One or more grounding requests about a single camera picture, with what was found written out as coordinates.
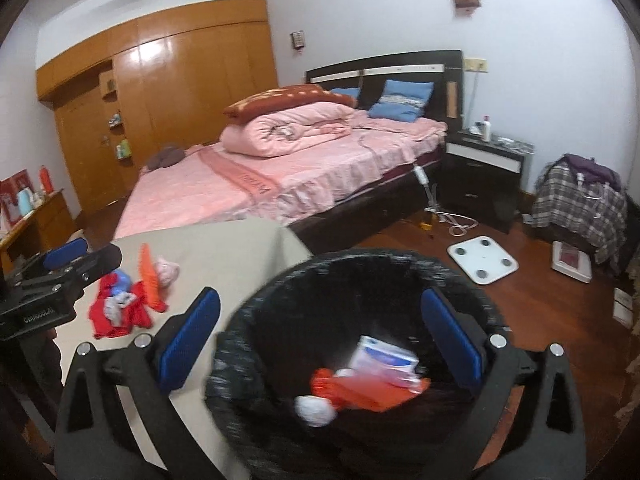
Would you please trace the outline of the white bathroom scale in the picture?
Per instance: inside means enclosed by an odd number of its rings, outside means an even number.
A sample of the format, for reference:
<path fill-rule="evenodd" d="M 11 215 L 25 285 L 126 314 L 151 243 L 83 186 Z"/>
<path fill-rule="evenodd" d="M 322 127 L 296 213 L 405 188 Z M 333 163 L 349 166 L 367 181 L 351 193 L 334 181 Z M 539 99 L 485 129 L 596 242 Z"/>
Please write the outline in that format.
<path fill-rule="evenodd" d="M 448 255 L 474 283 L 486 286 L 518 270 L 518 262 L 488 236 L 477 236 L 450 245 Z"/>

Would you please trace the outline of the red thermos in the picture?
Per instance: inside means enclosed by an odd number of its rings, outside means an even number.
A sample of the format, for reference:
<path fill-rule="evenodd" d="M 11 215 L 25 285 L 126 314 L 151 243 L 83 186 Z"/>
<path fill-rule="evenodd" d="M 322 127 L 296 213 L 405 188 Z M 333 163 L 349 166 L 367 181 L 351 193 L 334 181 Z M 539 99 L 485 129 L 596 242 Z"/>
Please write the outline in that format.
<path fill-rule="evenodd" d="M 39 168 L 39 180 L 43 192 L 45 192 L 47 195 L 51 195 L 54 193 L 54 186 L 52 184 L 51 176 L 46 166 L 41 166 Z"/>

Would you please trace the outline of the light blue kettle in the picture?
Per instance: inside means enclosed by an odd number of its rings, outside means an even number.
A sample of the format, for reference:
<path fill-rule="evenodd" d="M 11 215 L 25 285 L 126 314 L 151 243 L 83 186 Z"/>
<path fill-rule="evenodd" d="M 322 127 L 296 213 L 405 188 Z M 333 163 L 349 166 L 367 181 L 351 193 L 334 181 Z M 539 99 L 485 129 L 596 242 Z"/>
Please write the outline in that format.
<path fill-rule="evenodd" d="M 34 205 L 32 204 L 33 198 L 34 194 L 32 194 L 30 188 L 22 188 L 21 191 L 17 193 L 18 209 L 22 217 L 26 217 L 34 211 Z"/>

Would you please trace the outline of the plaid cloth covered chair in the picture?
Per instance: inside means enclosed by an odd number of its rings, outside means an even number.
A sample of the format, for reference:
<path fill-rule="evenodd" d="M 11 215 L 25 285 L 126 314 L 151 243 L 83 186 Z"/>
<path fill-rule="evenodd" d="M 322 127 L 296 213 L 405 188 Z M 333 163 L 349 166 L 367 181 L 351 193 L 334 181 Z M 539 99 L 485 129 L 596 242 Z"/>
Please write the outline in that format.
<path fill-rule="evenodd" d="M 627 199 L 620 175 L 592 158 L 565 154 L 535 184 L 532 226 L 559 226 L 593 248 L 596 263 L 616 266 L 626 242 Z"/>

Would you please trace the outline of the red picture on desk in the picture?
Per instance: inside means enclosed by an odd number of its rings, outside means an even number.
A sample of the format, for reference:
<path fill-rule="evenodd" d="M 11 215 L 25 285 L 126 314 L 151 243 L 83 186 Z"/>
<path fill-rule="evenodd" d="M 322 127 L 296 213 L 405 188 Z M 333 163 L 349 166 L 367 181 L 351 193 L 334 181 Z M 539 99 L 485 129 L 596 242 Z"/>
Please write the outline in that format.
<path fill-rule="evenodd" d="M 28 211 L 30 211 L 30 208 L 32 208 L 30 204 L 32 203 L 34 187 L 32 186 L 32 180 L 30 180 L 28 171 L 26 169 L 17 171 L 13 176 L 1 181 L 1 209 L 6 216 L 6 221 L 9 223 L 10 228 L 13 228 L 23 218 L 18 194 L 20 194 L 24 188 L 28 191 L 27 203 L 29 203 Z"/>

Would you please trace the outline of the bed with pink sheet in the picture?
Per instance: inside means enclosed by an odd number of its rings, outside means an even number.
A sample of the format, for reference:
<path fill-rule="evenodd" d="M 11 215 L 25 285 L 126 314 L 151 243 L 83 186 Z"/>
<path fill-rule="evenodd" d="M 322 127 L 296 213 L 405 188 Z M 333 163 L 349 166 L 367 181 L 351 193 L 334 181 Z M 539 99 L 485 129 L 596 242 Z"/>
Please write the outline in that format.
<path fill-rule="evenodd" d="M 349 136 L 273 158 L 230 153 L 220 139 L 186 148 L 174 166 L 143 167 L 115 234 L 257 217 L 291 228 L 316 252 L 355 245 L 426 205 L 445 138 L 462 124 L 462 68 L 461 51 L 435 50 L 310 70 L 304 84 L 357 99 Z M 422 117 L 368 115 L 387 79 L 434 82 Z"/>

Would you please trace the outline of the red gloves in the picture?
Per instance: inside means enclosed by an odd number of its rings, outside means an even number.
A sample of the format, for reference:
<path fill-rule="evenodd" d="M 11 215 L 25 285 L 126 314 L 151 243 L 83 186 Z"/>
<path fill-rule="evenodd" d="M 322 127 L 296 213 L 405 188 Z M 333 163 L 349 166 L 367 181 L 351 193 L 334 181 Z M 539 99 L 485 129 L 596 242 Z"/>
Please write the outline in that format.
<path fill-rule="evenodd" d="M 146 300 L 141 282 L 132 283 L 131 292 L 134 298 L 126 306 L 116 304 L 110 297 L 114 283 L 114 272 L 105 275 L 99 281 L 96 300 L 89 308 L 88 319 L 91 321 L 93 337 L 117 338 L 126 336 L 136 327 L 151 328 L 152 320 L 146 310 Z"/>

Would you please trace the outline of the orange foam fruit net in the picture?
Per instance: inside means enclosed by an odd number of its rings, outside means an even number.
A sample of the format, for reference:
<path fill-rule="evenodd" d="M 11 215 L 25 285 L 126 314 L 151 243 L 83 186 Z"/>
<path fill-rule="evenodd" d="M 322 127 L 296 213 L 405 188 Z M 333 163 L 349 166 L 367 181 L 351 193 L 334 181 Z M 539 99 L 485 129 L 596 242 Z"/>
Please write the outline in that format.
<path fill-rule="evenodd" d="M 148 244 L 142 244 L 140 247 L 139 274 L 146 304 L 156 312 L 165 312 L 167 304 L 160 296 L 160 280 L 155 271 L 151 249 Z"/>

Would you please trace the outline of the pink knotted sock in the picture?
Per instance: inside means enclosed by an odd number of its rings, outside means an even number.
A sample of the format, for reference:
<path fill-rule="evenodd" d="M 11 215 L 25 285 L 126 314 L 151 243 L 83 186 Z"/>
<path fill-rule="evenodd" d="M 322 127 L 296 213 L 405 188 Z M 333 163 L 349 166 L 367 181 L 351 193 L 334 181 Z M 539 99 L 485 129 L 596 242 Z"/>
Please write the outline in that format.
<path fill-rule="evenodd" d="M 166 289 L 178 278 L 180 266 L 178 263 L 158 257 L 154 262 L 154 271 L 157 276 L 158 287 Z"/>

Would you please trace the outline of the beige table cloth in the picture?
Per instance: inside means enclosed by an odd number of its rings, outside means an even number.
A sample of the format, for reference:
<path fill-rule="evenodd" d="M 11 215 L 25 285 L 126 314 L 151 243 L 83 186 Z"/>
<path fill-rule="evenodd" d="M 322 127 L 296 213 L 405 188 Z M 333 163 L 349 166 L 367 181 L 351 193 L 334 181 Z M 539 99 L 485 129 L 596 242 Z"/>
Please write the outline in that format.
<path fill-rule="evenodd" d="M 183 387 L 173 391 L 169 399 L 193 439 L 226 479 L 250 479 L 250 471 L 232 451 L 205 404 L 205 384 L 213 368 L 216 337 L 247 298 L 291 266 L 308 260 L 310 251 L 290 229 L 261 218 L 192 224 L 131 235 L 113 243 L 122 253 L 120 267 L 130 278 L 140 278 L 140 248 L 143 244 L 149 245 L 154 258 L 161 256 L 169 262 L 178 263 L 178 278 L 170 285 L 168 292 L 163 292 L 166 294 L 164 301 L 168 305 L 167 311 L 158 313 L 151 310 L 153 326 L 147 330 L 134 328 L 129 335 L 96 339 L 93 324 L 89 320 L 89 308 L 98 296 L 99 283 L 88 286 L 85 295 L 75 304 L 76 318 L 56 329 L 58 336 L 54 342 L 61 352 L 63 382 L 76 356 L 76 349 L 83 342 L 92 344 L 96 351 L 104 351 L 125 348 L 141 333 L 155 336 L 171 316 L 186 312 L 203 288 L 215 289 L 221 303 L 219 320 Z M 166 469 L 129 389 L 118 386 L 117 393 L 143 458 Z M 85 464 L 88 472 L 85 474 L 83 471 L 76 478 L 126 478 L 124 472 L 122 476 L 118 472 L 116 477 L 114 466 L 110 465 L 112 461 L 106 458 L 99 458 L 99 465 L 89 466 L 89 453 L 98 452 L 99 443 L 88 438 L 81 440 L 80 451 L 71 451 L 71 445 L 66 445 L 68 452 L 63 448 L 63 458 L 66 459 L 63 466 L 58 464 L 59 444 L 55 445 L 55 472 L 59 479 L 73 478 L 68 472 L 70 467 L 83 467 Z"/>

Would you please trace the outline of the white lotion bottle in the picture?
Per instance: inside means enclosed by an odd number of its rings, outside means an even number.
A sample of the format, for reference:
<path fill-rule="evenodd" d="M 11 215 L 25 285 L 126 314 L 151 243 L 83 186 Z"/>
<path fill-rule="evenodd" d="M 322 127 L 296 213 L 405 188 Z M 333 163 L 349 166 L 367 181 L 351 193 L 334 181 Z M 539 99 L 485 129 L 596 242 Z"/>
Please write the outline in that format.
<path fill-rule="evenodd" d="M 480 128 L 480 130 L 482 130 L 483 141 L 490 142 L 491 141 L 491 123 L 488 115 L 484 116 L 482 121 L 482 128 Z"/>

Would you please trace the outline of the blue pillow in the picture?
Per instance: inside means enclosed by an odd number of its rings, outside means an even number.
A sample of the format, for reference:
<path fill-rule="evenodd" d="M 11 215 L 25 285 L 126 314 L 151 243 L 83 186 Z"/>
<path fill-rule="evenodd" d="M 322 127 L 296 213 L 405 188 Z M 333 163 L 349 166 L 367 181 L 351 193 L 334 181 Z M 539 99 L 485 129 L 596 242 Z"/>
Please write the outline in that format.
<path fill-rule="evenodd" d="M 434 82 L 387 79 L 381 96 L 369 108 L 368 115 L 396 122 L 415 122 L 423 116 L 434 87 Z"/>

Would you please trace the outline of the blue plastic bag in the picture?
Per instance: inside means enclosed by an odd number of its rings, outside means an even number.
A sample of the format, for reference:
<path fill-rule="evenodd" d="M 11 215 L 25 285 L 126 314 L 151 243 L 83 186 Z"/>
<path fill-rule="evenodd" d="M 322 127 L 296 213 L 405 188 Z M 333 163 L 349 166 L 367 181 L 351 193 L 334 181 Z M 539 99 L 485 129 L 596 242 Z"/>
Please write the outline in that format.
<path fill-rule="evenodd" d="M 126 306 L 129 304 L 134 294 L 131 292 L 132 281 L 130 276 L 122 270 L 114 271 L 114 283 L 111 286 L 110 297 L 114 298 L 116 304 Z"/>

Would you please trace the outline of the black nightstand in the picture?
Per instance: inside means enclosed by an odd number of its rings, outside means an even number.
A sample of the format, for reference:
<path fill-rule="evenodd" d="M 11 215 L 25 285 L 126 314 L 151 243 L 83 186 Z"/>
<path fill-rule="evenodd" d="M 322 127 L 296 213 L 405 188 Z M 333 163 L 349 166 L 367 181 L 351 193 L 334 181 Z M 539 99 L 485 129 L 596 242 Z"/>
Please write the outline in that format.
<path fill-rule="evenodd" d="M 532 164 L 533 145 L 466 131 L 445 138 L 437 180 L 439 203 L 452 212 L 509 232 Z"/>

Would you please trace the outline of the wall thermostat box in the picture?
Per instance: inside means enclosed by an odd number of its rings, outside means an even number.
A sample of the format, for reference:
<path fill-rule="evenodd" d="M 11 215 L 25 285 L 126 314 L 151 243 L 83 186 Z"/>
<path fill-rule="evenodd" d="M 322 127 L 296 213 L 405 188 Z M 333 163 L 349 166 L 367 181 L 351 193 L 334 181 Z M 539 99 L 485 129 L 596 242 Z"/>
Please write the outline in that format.
<path fill-rule="evenodd" d="M 296 30 L 291 34 L 292 48 L 302 50 L 306 46 L 305 34 L 302 30 Z"/>

